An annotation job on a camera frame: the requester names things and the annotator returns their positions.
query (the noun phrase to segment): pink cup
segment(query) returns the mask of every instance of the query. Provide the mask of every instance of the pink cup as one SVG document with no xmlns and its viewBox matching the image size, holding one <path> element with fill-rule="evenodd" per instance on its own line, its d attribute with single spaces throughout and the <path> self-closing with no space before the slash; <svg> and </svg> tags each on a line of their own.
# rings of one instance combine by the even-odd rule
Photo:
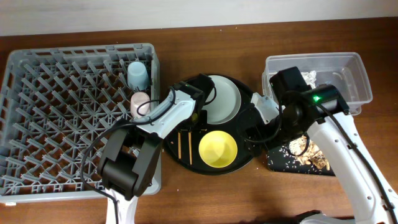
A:
<svg viewBox="0 0 398 224">
<path fill-rule="evenodd" d="M 141 116 L 137 113 L 138 107 L 149 101 L 150 98 L 148 94 L 144 92 L 137 92 L 131 96 L 131 104 L 130 104 L 130 112 L 133 118 L 140 118 Z M 145 104 L 139 108 L 139 112 L 141 114 L 149 114 L 150 112 L 150 103 Z"/>
</svg>

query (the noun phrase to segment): plastic cup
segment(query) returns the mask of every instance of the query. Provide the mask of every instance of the plastic cup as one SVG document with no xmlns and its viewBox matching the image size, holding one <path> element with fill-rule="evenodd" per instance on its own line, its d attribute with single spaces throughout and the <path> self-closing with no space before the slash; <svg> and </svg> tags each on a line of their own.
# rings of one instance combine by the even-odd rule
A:
<svg viewBox="0 0 398 224">
<path fill-rule="evenodd" d="M 141 104 L 143 104 L 149 100 L 150 100 L 150 98 L 149 98 L 148 94 L 146 94 L 144 92 L 137 92 L 131 96 L 130 112 L 131 112 L 131 115 L 133 118 L 141 118 L 142 117 L 141 115 L 139 115 L 137 113 L 137 109 Z M 150 103 L 147 103 L 144 106 L 141 106 L 139 108 L 139 112 L 141 114 L 149 114 L 149 112 L 150 112 L 149 106 L 150 106 Z"/>
<path fill-rule="evenodd" d="M 148 72 L 142 62 L 130 63 L 127 68 L 127 82 L 134 91 L 145 90 L 149 85 Z"/>
</svg>

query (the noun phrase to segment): light blue cup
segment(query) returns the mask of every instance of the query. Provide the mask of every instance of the light blue cup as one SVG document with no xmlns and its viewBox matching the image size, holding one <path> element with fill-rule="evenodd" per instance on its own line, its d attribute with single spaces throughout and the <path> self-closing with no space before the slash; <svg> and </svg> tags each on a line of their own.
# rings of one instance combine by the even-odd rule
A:
<svg viewBox="0 0 398 224">
<path fill-rule="evenodd" d="M 127 68 L 127 82 L 129 88 L 134 91 L 145 90 L 150 85 L 147 69 L 142 62 L 129 64 Z"/>
</svg>

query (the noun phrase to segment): wooden table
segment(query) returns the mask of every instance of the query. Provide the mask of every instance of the wooden table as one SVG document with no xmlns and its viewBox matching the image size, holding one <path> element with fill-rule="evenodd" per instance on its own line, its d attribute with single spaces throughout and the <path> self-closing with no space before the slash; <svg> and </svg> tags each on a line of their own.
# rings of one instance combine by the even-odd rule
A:
<svg viewBox="0 0 398 224">
<path fill-rule="evenodd" d="M 398 18 L 0 37 L 0 70 L 15 49 L 148 42 L 167 86 L 200 72 L 237 78 L 262 93 L 270 55 L 357 52 L 373 101 L 355 117 L 365 145 L 398 190 Z M 352 216 L 337 178 L 271 172 L 264 156 L 228 175 L 194 174 L 162 153 L 162 190 L 138 202 L 136 223 L 239 223 L 317 209 Z M 104 223 L 106 199 L 0 206 L 0 223 Z"/>
</svg>

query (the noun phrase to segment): clear plastic container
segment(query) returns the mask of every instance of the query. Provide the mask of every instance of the clear plastic container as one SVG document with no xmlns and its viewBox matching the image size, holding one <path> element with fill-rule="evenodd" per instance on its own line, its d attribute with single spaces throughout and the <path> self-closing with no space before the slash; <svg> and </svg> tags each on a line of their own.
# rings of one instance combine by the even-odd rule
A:
<svg viewBox="0 0 398 224">
<path fill-rule="evenodd" d="M 360 114 L 361 105 L 373 99 L 368 74 L 361 57 L 354 52 L 270 56 L 262 74 L 263 94 L 274 98 L 270 77 L 294 66 L 301 72 L 316 71 L 316 86 L 326 83 L 337 87 L 352 115 Z"/>
</svg>

